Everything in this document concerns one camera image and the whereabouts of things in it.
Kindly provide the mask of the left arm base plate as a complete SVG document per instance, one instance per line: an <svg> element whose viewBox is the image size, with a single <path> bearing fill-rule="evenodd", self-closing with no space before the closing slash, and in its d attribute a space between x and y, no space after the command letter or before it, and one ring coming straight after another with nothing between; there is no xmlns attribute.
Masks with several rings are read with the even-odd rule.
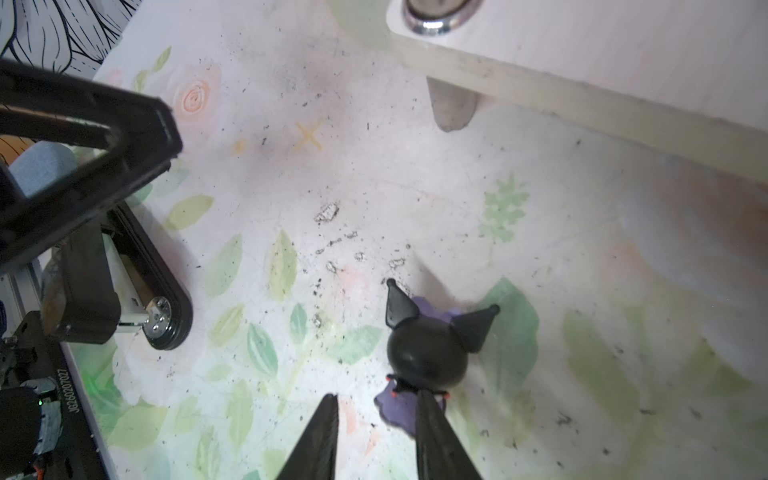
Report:
<svg viewBox="0 0 768 480"><path fill-rule="evenodd" d="M80 377L38 311L1 341L1 477L113 477Z"/></svg>

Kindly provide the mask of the black white kuromi toy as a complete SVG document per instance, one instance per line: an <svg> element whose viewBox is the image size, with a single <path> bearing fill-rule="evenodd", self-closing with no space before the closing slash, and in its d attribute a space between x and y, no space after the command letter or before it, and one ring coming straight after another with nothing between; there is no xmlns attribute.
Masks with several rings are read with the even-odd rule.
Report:
<svg viewBox="0 0 768 480"><path fill-rule="evenodd" d="M440 409L446 408L449 390L465 377L469 357L482 350L501 308L492 304L469 313L439 314L426 299L409 296L396 280L387 280L386 286L391 372L374 403L387 425L413 438L418 394L430 394Z"/></svg>

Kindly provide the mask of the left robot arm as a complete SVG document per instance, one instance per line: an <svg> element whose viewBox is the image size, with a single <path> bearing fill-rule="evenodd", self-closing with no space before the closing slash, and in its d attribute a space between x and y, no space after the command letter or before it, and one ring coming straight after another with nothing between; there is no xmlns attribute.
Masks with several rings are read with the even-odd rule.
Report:
<svg viewBox="0 0 768 480"><path fill-rule="evenodd" d="M102 344L139 331L157 350L193 324L189 295L128 205L183 142L162 100L13 61L1 64L1 131L95 150L92 160L16 161L1 170L1 270L44 252L39 322L58 341Z"/></svg>

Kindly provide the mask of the black flat link bar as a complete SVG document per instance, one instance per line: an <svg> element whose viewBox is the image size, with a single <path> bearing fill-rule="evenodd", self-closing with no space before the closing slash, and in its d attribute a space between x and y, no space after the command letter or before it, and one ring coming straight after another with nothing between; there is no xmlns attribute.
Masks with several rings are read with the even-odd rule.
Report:
<svg viewBox="0 0 768 480"><path fill-rule="evenodd" d="M141 332L161 351L178 348L193 326L193 305L127 203L109 210L101 223L110 274L121 317L117 330Z"/></svg>

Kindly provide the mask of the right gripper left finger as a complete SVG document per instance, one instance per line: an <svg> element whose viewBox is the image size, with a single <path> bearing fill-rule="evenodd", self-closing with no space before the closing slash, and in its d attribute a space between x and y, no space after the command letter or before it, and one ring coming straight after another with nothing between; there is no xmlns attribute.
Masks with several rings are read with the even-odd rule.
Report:
<svg viewBox="0 0 768 480"><path fill-rule="evenodd" d="M338 428L338 398L328 393L320 401L277 480L334 480Z"/></svg>

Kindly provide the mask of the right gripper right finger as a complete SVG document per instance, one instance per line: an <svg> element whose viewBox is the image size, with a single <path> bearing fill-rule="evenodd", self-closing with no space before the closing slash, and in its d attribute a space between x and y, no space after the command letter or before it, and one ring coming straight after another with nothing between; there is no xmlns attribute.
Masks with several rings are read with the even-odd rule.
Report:
<svg viewBox="0 0 768 480"><path fill-rule="evenodd" d="M435 397L418 394L416 462L420 480L481 480Z"/></svg>

